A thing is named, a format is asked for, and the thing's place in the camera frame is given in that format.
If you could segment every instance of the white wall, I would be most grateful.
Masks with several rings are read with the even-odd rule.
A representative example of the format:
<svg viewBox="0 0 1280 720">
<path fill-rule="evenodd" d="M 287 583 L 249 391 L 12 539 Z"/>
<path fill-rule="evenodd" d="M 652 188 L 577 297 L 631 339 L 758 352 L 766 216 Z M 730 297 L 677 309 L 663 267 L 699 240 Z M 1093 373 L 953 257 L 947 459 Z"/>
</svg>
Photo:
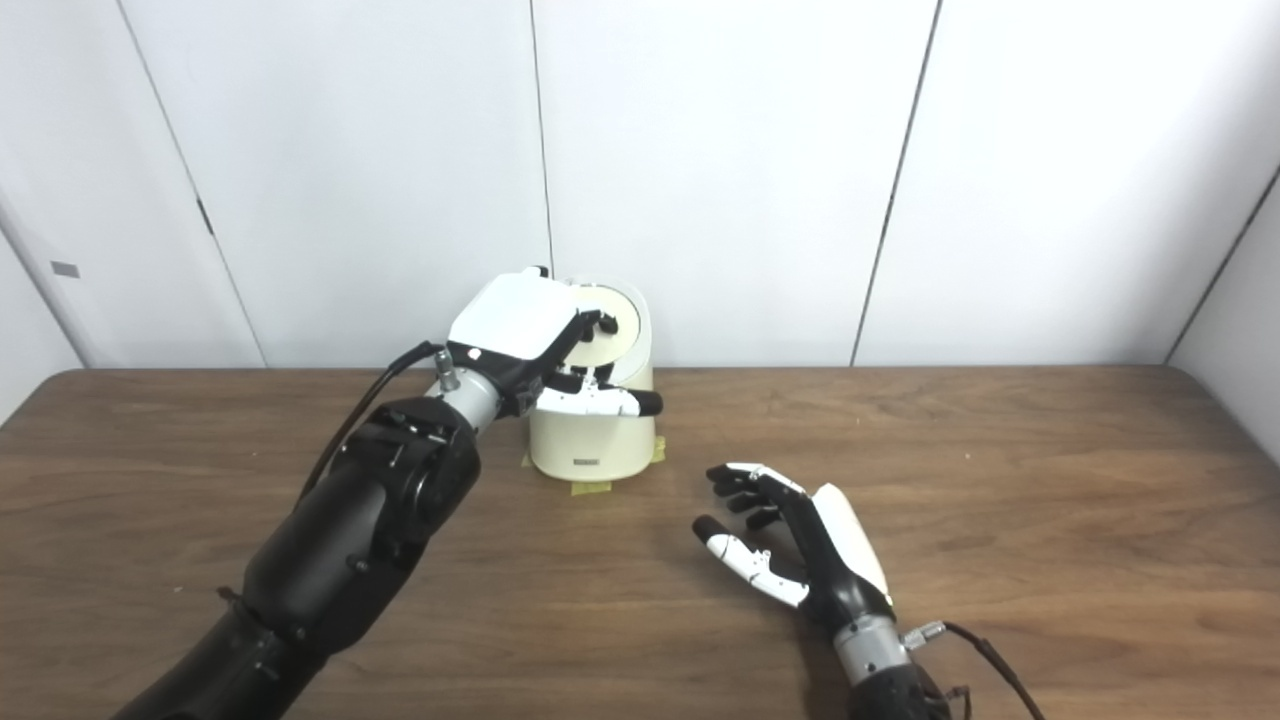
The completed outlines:
<svg viewBox="0 0 1280 720">
<path fill-rule="evenodd" d="M 87 361 L 260 365 L 115 4 L 0 0 L 0 220 Z"/>
<path fill-rule="evenodd" d="M 945 3 L 859 365 L 1160 363 L 1280 163 L 1272 0 Z"/>
<path fill-rule="evenodd" d="M 0 425 L 52 374 L 79 368 L 31 278 L 0 234 Z"/>
<path fill-rule="evenodd" d="M 1280 461 L 1280 191 L 1258 211 L 1172 364 Z"/>
<path fill-rule="evenodd" d="M 527 0 L 125 0 L 270 365 L 383 365 L 548 264 Z"/>
<path fill-rule="evenodd" d="M 383 364 L 531 263 L 664 365 L 1160 361 L 1280 163 L 1268 0 L 946 3 L 882 251 L 932 0 L 122 5 L 0 0 L 0 227 L 91 365 Z"/>
<path fill-rule="evenodd" d="M 556 270 L 662 365 L 846 365 L 933 0 L 534 3 Z"/>
</svg>

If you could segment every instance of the wood grain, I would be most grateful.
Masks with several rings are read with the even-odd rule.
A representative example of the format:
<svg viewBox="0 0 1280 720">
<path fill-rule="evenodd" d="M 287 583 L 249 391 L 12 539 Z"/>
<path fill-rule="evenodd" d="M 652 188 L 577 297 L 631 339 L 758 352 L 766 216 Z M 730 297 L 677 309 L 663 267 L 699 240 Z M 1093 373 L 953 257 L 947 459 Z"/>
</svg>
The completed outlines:
<svg viewBox="0 0 1280 720">
<path fill-rule="evenodd" d="M 0 429 L 0 717 L 109 716 L 186 652 L 370 379 L 46 383 Z M 1280 706 L 1280 474 L 1187 375 L 667 370 L 658 384 L 667 461 L 611 493 L 571 497 L 521 468 L 518 423 L 495 425 L 417 574 L 289 716 L 840 717 L 826 643 L 689 532 L 717 511 L 701 474 L 724 460 L 841 486 L 904 624 L 986 634 L 1051 719 Z M 936 646 L 925 662 L 973 685 L 978 717 L 1024 717 L 965 646 Z"/>
</svg>

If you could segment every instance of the robot finger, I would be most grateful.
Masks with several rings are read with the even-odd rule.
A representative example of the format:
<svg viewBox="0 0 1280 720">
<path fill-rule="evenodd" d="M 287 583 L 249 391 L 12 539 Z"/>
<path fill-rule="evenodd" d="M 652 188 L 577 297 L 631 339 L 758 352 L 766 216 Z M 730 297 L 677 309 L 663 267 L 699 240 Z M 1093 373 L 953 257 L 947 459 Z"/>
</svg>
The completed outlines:
<svg viewBox="0 0 1280 720">
<path fill-rule="evenodd" d="M 710 515 L 694 520 L 694 534 L 730 570 L 764 594 L 791 607 L 797 607 L 809 597 L 808 584 L 774 573 L 772 553 L 768 550 L 751 550 Z M 787 574 L 794 573 L 795 569 L 790 569 Z"/>
<path fill-rule="evenodd" d="M 750 492 L 744 492 L 730 498 L 727 505 L 730 512 L 746 512 L 753 507 L 767 507 L 767 506 L 771 506 L 769 498 L 764 497 L 763 495 L 750 493 Z"/>
<path fill-rule="evenodd" d="M 726 462 L 707 470 L 714 483 L 741 483 L 749 492 L 758 492 L 774 506 L 808 497 L 805 489 L 777 470 L 759 462 Z"/>
<path fill-rule="evenodd" d="M 751 532 L 763 530 L 764 528 L 772 525 L 774 521 L 781 519 L 782 519 L 782 511 L 776 507 L 772 510 L 760 510 L 759 512 L 748 516 L 746 529 Z"/>
</svg>

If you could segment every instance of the robotic hand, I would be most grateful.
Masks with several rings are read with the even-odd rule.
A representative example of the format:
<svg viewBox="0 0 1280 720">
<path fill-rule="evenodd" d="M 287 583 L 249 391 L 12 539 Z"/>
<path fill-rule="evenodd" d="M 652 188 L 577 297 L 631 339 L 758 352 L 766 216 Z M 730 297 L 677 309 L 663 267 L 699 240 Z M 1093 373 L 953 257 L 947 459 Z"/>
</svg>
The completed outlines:
<svg viewBox="0 0 1280 720">
<path fill-rule="evenodd" d="M 751 550 L 709 515 L 694 521 L 707 548 L 755 589 L 801 610 L 831 637 L 851 687 L 849 716 L 860 720 L 947 720 L 942 694 L 910 652 L 947 628 L 929 623 L 899 635 L 893 602 L 879 560 L 840 488 L 809 495 L 764 465 L 730 462 L 707 471 L 733 512 L 756 511 L 746 527 L 776 520 L 790 528 L 804 569 Z"/>
<path fill-rule="evenodd" d="M 280 717 L 399 592 L 479 477 L 476 442 L 490 423 L 534 407 L 662 410 L 657 393 L 563 372 L 575 345 L 618 332 L 617 320 L 580 306 L 570 286 L 547 274 L 531 268 L 494 278 L 458 315 L 447 345 L 425 342 L 388 366 L 321 455 L 293 512 L 250 560 L 242 593 L 224 592 L 223 619 L 116 720 Z M 348 434 L 392 377 L 428 357 L 438 379 L 426 396 L 387 402 Z"/>
</svg>

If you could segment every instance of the wall seam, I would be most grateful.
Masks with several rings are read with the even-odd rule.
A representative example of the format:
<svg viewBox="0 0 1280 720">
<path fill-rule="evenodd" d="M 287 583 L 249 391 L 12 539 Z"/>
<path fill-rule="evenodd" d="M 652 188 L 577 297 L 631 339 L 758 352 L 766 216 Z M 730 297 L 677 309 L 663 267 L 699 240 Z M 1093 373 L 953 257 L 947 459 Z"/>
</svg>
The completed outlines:
<svg viewBox="0 0 1280 720">
<path fill-rule="evenodd" d="M 915 126 L 915 111 L 920 106 L 920 92 L 924 90 L 924 77 L 929 72 L 929 55 L 933 54 L 933 38 L 938 32 L 938 18 L 942 17 L 942 3 L 933 6 L 933 20 L 929 24 L 929 37 L 924 42 L 924 56 L 920 59 L 920 74 L 915 81 L 915 94 L 911 96 L 911 111 L 906 115 L 906 129 L 902 132 L 902 147 L 897 154 L 897 168 L 893 169 L 893 184 L 890 186 L 888 202 L 884 205 L 884 220 L 881 223 L 879 242 L 876 245 L 876 258 L 872 260 L 872 273 L 867 278 L 867 295 L 863 297 L 863 311 L 858 316 L 858 333 L 854 336 L 854 350 L 849 355 L 849 366 L 858 361 L 858 348 L 863 342 L 863 329 L 867 327 L 867 313 L 872 306 L 872 291 L 879 272 L 881 256 L 884 254 L 884 238 L 888 236 L 890 218 L 893 215 L 893 201 L 897 200 L 897 184 L 902 179 L 902 165 L 906 163 L 906 150 L 911 143 L 911 128 Z"/>
</svg>

